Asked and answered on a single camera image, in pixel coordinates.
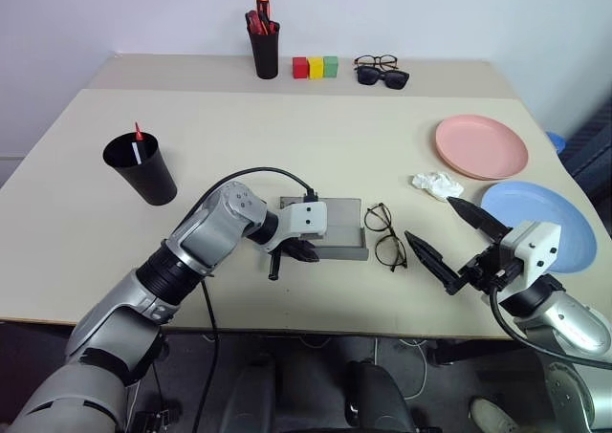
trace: white sneaker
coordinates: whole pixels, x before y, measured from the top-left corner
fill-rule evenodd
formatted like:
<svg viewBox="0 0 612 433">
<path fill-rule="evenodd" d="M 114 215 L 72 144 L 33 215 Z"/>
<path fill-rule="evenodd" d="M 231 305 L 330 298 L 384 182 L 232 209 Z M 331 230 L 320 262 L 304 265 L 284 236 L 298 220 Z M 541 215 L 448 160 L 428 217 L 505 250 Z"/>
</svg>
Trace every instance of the white sneaker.
<svg viewBox="0 0 612 433">
<path fill-rule="evenodd" d="M 470 402 L 470 418 L 483 433 L 518 433 L 518 424 L 490 401 L 474 398 Z"/>
</svg>

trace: white wall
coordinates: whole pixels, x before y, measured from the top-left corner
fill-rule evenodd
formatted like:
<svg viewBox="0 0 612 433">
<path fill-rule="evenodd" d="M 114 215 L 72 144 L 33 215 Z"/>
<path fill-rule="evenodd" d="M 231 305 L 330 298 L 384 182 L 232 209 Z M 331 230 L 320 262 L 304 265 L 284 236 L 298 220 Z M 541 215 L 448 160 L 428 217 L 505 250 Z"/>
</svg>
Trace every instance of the white wall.
<svg viewBox="0 0 612 433">
<path fill-rule="evenodd" d="M 253 0 L 0 0 L 0 157 L 23 156 L 114 52 L 247 54 Z M 569 135 L 612 81 L 611 0 L 273 0 L 281 53 L 493 61 Z"/>
</svg>

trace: pen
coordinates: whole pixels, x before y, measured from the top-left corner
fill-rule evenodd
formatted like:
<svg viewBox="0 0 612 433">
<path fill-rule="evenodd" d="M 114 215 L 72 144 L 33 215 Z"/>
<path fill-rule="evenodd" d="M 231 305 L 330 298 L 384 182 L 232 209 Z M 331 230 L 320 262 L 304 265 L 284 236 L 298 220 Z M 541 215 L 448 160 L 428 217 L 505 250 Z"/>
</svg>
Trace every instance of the pen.
<svg viewBox="0 0 612 433">
<path fill-rule="evenodd" d="M 270 0 L 256 0 L 257 15 L 267 34 L 274 33 L 274 24 L 270 20 Z"/>
<path fill-rule="evenodd" d="M 142 164 L 142 157 L 145 155 L 142 154 L 144 151 L 142 150 L 142 142 L 144 141 L 144 135 L 141 132 L 141 128 L 139 127 L 137 122 L 134 122 L 136 126 L 136 141 L 132 141 L 132 150 L 134 151 L 134 157 L 136 158 L 136 164 Z"/>
<path fill-rule="evenodd" d="M 249 24 L 249 32 L 252 34 L 265 34 L 256 11 L 250 10 L 245 14 L 245 17 L 247 18 L 247 24 Z"/>
</svg>

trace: black cable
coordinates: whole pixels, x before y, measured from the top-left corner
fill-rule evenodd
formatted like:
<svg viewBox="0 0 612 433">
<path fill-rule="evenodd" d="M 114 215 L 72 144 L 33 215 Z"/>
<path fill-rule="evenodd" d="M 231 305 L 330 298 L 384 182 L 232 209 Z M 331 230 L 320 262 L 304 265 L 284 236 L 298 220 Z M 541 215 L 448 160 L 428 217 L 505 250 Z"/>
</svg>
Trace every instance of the black cable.
<svg viewBox="0 0 612 433">
<path fill-rule="evenodd" d="M 157 394 L 160 397 L 160 412 L 165 409 L 165 401 L 164 395 L 162 394 L 162 386 L 160 385 L 160 377 L 157 375 L 157 367 L 155 366 L 155 361 L 151 363 L 153 367 L 153 376 L 155 377 L 155 383 L 157 384 Z"/>
<path fill-rule="evenodd" d="M 195 414 L 195 420 L 193 421 L 193 428 L 191 433 L 198 433 L 198 427 L 200 426 L 200 418 L 202 417 L 202 411 L 204 405 L 207 402 L 208 391 L 210 390 L 210 384 L 212 383 L 212 377 L 217 367 L 217 359 L 219 358 L 219 329 L 217 328 L 217 321 L 214 319 L 214 312 L 212 311 L 212 304 L 210 303 L 210 296 L 208 295 L 208 288 L 206 284 L 206 278 L 202 279 L 202 291 L 204 292 L 204 299 L 207 301 L 208 316 L 210 317 L 210 325 L 212 326 L 212 335 L 214 338 L 214 354 L 212 355 L 212 363 L 208 370 L 207 382 L 204 385 L 200 402 L 198 403 L 198 409 Z"/>
<path fill-rule="evenodd" d="M 306 193 L 309 196 L 310 195 L 313 195 L 313 196 L 315 195 L 315 191 L 306 182 L 304 182 L 303 180 L 299 179 L 293 173 L 288 172 L 287 170 L 283 170 L 282 168 L 276 168 L 276 167 L 253 167 L 253 168 L 246 168 L 244 170 L 239 170 L 237 172 L 229 174 L 227 177 L 222 178 L 217 183 L 215 183 L 213 186 L 211 186 L 208 189 L 208 191 L 205 192 L 200 199 L 198 199 L 198 201 L 195 203 L 195 205 L 191 208 L 191 210 L 187 213 L 185 218 L 183 218 L 181 223 L 179 223 L 179 225 L 176 228 L 178 228 L 182 223 L 187 221 L 196 212 L 196 210 L 202 205 L 202 202 L 205 201 L 210 196 L 210 194 L 212 194 L 212 192 L 215 189 L 217 189 L 221 184 L 227 183 L 229 180 L 233 180 L 236 177 L 240 177 L 242 175 L 247 175 L 249 173 L 255 173 L 255 172 L 280 173 L 281 175 L 285 175 L 286 177 L 289 177 L 292 180 L 295 180 L 296 182 L 298 182 L 299 184 L 304 186 L 306 188 Z"/>
<path fill-rule="evenodd" d="M 512 339 L 520 342 L 524 346 L 529 347 L 530 349 L 535 350 L 536 352 L 540 352 L 541 354 L 548 355 L 549 357 L 557 358 L 568 363 L 581 364 L 582 366 L 592 366 L 594 368 L 612 370 L 612 363 L 607 363 L 605 361 L 597 361 L 596 359 L 581 358 L 574 357 L 571 355 L 560 354 L 559 352 L 555 352 L 553 350 L 537 345 L 531 340 L 526 339 L 525 337 L 518 334 L 510 327 L 506 320 L 504 320 L 504 317 L 502 316 L 499 310 L 499 305 L 497 304 L 497 287 L 491 288 L 491 291 L 489 293 L 489 302 L 491 304 L 491 311 L 493 312 L 495 321 L 499 324 L 501 329 L 504 330 L 506 334 Z"/>
</svg>

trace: black cup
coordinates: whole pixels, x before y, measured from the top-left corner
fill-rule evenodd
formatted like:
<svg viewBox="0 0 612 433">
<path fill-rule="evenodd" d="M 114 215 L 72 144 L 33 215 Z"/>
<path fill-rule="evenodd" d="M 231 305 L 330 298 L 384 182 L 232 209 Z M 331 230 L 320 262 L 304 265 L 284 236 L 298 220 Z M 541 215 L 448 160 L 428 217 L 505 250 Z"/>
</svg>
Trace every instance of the black cup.
<svg viewBox="0 0 612 433">
<path fill-rule="evenodd" d="M 274 22 L 275 32 L 271 34 L 253 34 L 251 39 L 252 57 L 255 60 L 255 70 L 262 79 L 272 79 L 278 75 L 278 34 L 280 25 Z"/>
<path fill-rule="evenodd" d="M 162 206 L 174 199 L 176 185 L 165 166 L 157 139 L 144 132 L 142 136 L 141 141 L 136 141 L 136 133 L 116 137 L 106 145 L 102 157 L 148 204 Z M 138 149 L 140 164 L 132 143 Z"/>
</svg>

